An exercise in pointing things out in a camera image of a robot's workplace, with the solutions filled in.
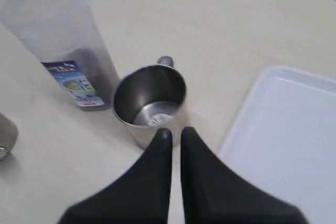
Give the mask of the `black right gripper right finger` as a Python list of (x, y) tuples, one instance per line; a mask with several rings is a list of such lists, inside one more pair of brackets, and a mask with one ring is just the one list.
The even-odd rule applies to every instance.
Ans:
[(185, 223), (306, 223), (303, 213), (247, 182), (208, 148), (193, 127), (181, 133)]

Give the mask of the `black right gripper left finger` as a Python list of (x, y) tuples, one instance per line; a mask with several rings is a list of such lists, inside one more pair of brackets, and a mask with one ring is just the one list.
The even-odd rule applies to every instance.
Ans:
[(167, 223), (172, 133), (158, 129), (141, 157), (100, 192), (70, 206), (59, 223)]

